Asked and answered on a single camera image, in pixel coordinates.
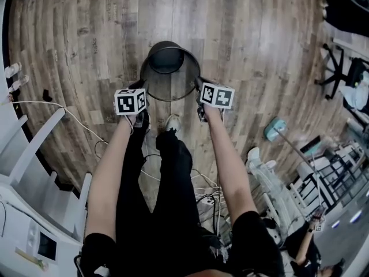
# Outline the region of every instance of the white sneaker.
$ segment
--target white sneaker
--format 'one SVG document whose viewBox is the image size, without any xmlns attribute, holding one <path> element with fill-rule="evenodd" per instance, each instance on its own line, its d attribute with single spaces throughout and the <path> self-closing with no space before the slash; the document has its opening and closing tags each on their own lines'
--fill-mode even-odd
<svg viewBox="0 0 369 277">
<path fill-rule="evenodd" d="M 180 123 L 178 115 L 175 114 L 170 115 L 167 121 L 165 122 L 165 131 L 168 132 L 170 130 L 174 130 L 176 137 L 180 140 L 182 125 Z"/>
</svg>

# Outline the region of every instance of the white cloth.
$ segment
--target white cloth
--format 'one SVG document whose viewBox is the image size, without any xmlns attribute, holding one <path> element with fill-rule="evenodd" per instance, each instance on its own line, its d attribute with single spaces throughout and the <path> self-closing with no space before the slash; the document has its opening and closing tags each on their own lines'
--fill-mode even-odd
<svg viewBox="0 0 369 277">
<path fill-rule="evenodd" d="M 357 87 L 340 86 L 339 90 L 344 95 L 346 102 L 357 110 L 362 110 L 369 98 L 369 73 L 365 71 L 362 80 Z"/>
</svg>

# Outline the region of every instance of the teal mop head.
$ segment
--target teal mop head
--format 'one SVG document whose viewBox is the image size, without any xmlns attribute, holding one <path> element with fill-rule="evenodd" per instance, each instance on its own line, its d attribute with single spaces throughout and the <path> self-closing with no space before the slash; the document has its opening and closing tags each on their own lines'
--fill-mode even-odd
<svg viewBox="0 0 369 277">
<path fill-rule="evenodd" d="M 274 141 L 278 136 L 277 129 L 280 132 L 284 132 L 287 129 L 287 124 L 281 118 L 275 117 L 271 123 L 264 129 L 264 136 L 269 141 Z"/>
</svg>

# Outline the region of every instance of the wooden floor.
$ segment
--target wooden floor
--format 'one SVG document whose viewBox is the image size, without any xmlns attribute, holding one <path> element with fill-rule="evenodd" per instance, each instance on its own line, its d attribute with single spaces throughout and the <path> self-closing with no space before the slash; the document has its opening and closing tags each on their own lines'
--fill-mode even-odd
<svg viewBox="0 0 369 277">
<path fill-rule="evenodd" d="M 322 21 L 321 0 L 13 0 L 9 48 L 31 78 L 21 100 L 42 100 L 44 89 L 53 102 L 109 140 L 116 128 L 113 94 L 138 79 L 150 48 L 171 40 L 190 50 L 201 63 L 202 75 L 236 89 L 225 123 L 245 160 L 248 150 L 261 147 L 264 160 L 277 160 L 284 181 L 295 178 L 300 158 L 286 143 L 270 143 L 263 129 L 274 116 L 287 121 L 287 136 L 297 146 L 316 135 L 340 137 L 347 113 L 342 97 L 328 102 L 314 85 L 324 62 L 321 45 L 330 36 L 369 46 L 366 38 L 336 31 Z M 172 85 L 171 96 L 183 88 Z M 150 98 L 152 130 L 144 155 L 155 153 L 157 129 L 170 114 L 182 117 L 184 142 L 194 168 L 216 178 L 216 164 L 207 124 L 200 124 L 196 94 L 178 102 Z M 22 104 L 35 134 L 57 109 Z M 99 158 L 97 139 L 72 118 L 62 122 L 42 146 L 42 153 L 63 182 L 80 188 L 86 172 Z M 100 143 L 98 155 L 104 151 Z M 159 177 L 160 158 L 151 156 L 144 170 Z M 145 175 L 141 187 L 154 201 L 159 183 Z M 198 187 L 208 187 L 199 178 Z"/>
</svg>

